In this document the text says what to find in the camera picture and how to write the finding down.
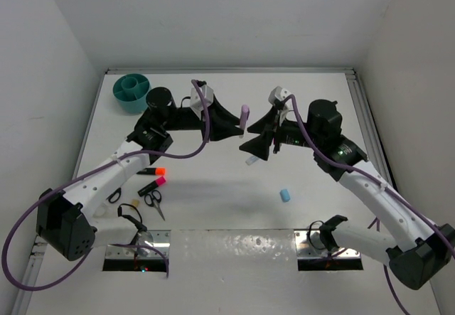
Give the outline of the pink translucent highlighter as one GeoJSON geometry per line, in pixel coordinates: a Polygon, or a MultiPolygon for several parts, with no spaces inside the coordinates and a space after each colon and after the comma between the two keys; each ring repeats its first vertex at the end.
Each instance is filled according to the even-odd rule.
{"type": "Polygon", "coordinates": [[[243,139],[243,138],[244,138],[244,135],[245,135],[246,124],[241,124],[241,125],[240,125],[240,128],[241,128],[241,130],[242,130],[242,133],[239,135],[239,138],[240,138],[240,139],[243,139]]]}

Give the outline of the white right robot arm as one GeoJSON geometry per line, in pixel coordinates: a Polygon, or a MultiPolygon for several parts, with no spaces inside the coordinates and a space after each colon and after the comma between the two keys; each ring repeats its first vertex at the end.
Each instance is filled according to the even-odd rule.
{"type": "Polygon", "coordinates": [[[362,230],[347,217],[335,215],[319,228],[323,250],[339,247],[357,250],[389,267],[394,276],[412,290],[420,289],[454,256],[454,228],[437,225],[419,214],[375,169],[367,154],[342,134],[342,116],[336,103],[313,101],[307,120],[297,115],[289,121],[287,112],[297,112],[293,95],[271,97],[272,108],[248,128],[255,138],[240,146],[264,161],[282,144],[313,149],[318,167],[354,194],[388,230],[362,230]]]}

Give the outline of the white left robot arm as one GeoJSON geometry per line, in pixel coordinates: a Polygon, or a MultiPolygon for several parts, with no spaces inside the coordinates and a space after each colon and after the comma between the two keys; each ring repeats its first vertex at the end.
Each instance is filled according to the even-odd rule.
{"type": "Polygon", "coordinates": [[[93,247],[132,244],[147,230],[141,220],[124,214],[101,219],[95,212],[132,176],[158,160],[157,154],[173,142],[169,133],[199,130],[213,142],[243,133],[240,118],[228,112],[207,85],[201,92],[206,110],[195,90],[187,107],[177,107],[165,87],[150,90],[147,108],[134,130],[106,160],[109,168],[64,188],[39,205],[37,234],[69,261],[86,255],[93,247]]]}

